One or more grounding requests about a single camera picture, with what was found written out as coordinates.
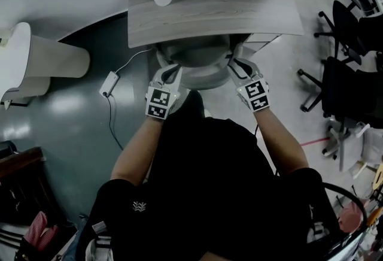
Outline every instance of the red cloth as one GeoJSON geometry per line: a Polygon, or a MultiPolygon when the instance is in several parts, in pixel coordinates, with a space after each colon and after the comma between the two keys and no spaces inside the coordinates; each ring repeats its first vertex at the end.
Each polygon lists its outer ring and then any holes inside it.
{"type": "Polygon", "coordinates": [[[47,227],[47,222],[46,214],[40,211],[24,236],[24,239],[30,243],[30,245],[36,247],[38,251],[43,251],[59,231],[59,228],[54,225],[44,232],[47,227]]]}

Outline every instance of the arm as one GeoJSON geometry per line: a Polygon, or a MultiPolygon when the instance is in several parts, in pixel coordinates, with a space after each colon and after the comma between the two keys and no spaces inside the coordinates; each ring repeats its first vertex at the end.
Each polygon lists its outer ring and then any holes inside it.
{"type": "Polygon", "coordinates": [[[157,150],[163,122],[147,117],[114,165],[111,179],[125,179],[140,185],[157,150]]]}
{"type": "Polygon", "coordinates": [[[302,147],[269,108],[254,112],[254,116],[270,157],[281,175],[309,167],[302,147]]]}

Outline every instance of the dark green floor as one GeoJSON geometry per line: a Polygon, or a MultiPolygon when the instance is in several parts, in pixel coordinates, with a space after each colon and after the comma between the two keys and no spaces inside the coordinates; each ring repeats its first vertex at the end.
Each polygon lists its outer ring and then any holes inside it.
{"type": "MultiPolygon", "coordinates": [[[[42,147],[53,192],[68,218],[77,221],[79,213],[90,212],[98,188],[109,179],[120,153],[108,129],[108,102],[98,91],[110,71],[145,47],[128,48],[127,17],[98,23],[62,42],[89,51],[89,72],[80,79],[53,78],[48,94],[26,108],[5,111],[2,107],[0,140],[12,140],[19,150],[42,147]]],[[[110,100],[113,114],[117,112],[117,138],[125,144],[145,117],[146,54],[119,74],[110,100]]]]}

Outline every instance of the logo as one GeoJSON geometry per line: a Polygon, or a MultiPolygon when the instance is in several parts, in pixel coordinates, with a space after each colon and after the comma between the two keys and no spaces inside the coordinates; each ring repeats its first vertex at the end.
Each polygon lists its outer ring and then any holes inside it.
{"type": "Polygon", "coordinates": [[[135,201],[133,203],[133,210],[134,211],[143,212],[143,211],[145,211],[145,209],[146,209],[146,203],[145,202],[135,201]]]}

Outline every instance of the black office chair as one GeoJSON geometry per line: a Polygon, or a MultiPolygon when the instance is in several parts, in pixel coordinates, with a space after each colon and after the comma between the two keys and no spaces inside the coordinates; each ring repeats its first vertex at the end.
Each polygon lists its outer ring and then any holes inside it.
{"type": "Polygon", "coordinates": [[[383,41],[378,36],[378,32],[383,24],[383,15],[375,17],[364,17],[359,21],[350,12],[349,8],[341,4],[339,1],[334,1],[333,5],[333,19],[334,24],[326,16],[324,12],[320,12],[319,16],[324,17],[330,25],[332,32],[317,32],[315,37],[321,35],[327,37],[334,37],[335,39],[335,58],[338,58],[339,43],[345,48],[345,55],[347,59],[343,63],[352,61],[361,65],[361,57],[365,56],[369,51],[377,50],[383,51],[383,41]]]}
{"type": "Polygon", "coordinates": [[[335,116],[370,124],[371,127],[383,128],[383,73],[354,71],[343,62],[329,57],[324,66],[323,80],[318,80],[305,73],[304,75],[321,88],[321,93],[309,108],[312,110],[321,100],[326,117],[335,116]]]}

